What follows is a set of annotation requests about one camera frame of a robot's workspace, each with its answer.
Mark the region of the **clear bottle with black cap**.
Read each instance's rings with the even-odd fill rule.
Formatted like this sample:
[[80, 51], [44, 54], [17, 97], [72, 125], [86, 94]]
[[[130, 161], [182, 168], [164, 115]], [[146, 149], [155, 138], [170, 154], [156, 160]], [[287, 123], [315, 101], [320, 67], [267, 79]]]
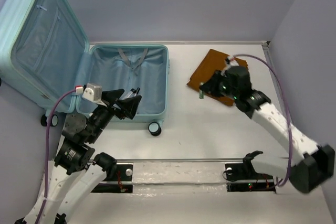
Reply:
[[121, 99], [124, 100], [124, 99], [128, 99], [128, 98], [132, 98], [134, 96], [137, 96], [140, 92], [140, 88], [132, 88], [127, 94], [125, 94]]

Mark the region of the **brown cloth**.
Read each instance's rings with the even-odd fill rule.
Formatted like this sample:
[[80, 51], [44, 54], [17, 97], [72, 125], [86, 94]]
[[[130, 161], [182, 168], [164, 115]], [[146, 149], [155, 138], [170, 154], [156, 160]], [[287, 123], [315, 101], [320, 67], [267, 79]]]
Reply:
[[[189, 88], [199, 91], [199, 84], [201, 82], [205, 83], [208, 81], [211, 76], [214, 74], [215, 70], [222, 70], [226, 67], [226, 58], [228, 54], [223, 52], [210, 49], [202, 62], [198, 65], [196, 70], [191, 75], [188, 83], [186, 84]], [[248, 63], [246, 60], [236, 58], [236, 61], [240, 66], [244, 66], [248, 69]], [[215, 98], [211, 95], [206, 94], [210, 98], [217, 100], [218, 102], [222, 103], [225, 106], [232, 107], [234, 105], [234, 100], [226, 97]]]

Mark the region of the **light blue hard-shell suitcase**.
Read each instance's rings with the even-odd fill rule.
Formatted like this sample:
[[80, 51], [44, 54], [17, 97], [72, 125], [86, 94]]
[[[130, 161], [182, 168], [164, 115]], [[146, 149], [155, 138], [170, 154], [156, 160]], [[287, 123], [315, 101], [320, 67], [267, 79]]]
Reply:
[[136, 122], [158, 136], [167, 109], [169, 51], [158, 44], [92, 46], [67, 0], [6, 0], [1, 9], [1, 80], [49, 115], [91, 113], [96, 105], [66, 92], [87, 83], [136, 89]]

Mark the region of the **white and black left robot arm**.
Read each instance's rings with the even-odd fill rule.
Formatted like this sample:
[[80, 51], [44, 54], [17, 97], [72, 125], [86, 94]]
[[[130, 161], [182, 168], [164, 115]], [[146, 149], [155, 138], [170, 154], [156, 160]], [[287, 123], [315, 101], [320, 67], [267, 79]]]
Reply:
[[104, 179], [115, 176], [117, 160], [104, 152], [95, 155], [90, 144], [114, 116], [121, 120], [135, 117], [142, 98], [139, 91], [103, 91], [101, 86], [90, 83], [68, 91], [97, 107], [89, 117], [79, 113], [67, 115], [63, 143], [56, 157], [46, 163], [39, 197], [29, 214], [16, 223], [69, 223], [92, 190]]

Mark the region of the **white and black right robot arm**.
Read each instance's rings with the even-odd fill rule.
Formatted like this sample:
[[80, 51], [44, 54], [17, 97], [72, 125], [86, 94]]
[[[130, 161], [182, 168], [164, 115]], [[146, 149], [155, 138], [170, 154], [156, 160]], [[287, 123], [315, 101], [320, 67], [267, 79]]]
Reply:
[[199, 90], [216, 98], [233, 99], [240, 112], [264, 128], [287, 151], [287, 158], [271, 157], [263, 151], [246, 154], [239, 169], [246, 177], [270, 175], [276, 178], [277, 186], [290, 182], [303, 194], [333, 177], [335, 150], [305, 136], [268, 96], [253, 89], [245, 67], [216, 70], [208, 81], [199, 85]]

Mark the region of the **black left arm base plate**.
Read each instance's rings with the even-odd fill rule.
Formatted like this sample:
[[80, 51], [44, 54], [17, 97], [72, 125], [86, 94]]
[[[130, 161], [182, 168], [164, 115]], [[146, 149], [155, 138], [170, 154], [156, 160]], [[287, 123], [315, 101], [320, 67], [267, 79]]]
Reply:
[[131, 194], [133, 193], [133, 164], [118, 163], [113, 175], [100, 182], [92, 193]]

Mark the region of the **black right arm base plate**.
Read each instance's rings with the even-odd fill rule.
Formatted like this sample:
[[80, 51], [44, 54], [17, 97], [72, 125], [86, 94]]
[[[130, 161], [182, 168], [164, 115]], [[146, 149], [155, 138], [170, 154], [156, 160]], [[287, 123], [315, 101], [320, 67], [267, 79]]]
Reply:
[[222, 177], [226, 180], [229, 193], [244, 192], [276, 192], [275, 181], [272, 176], [252, 172], [247, 174], [242, 163], [228, 163]]

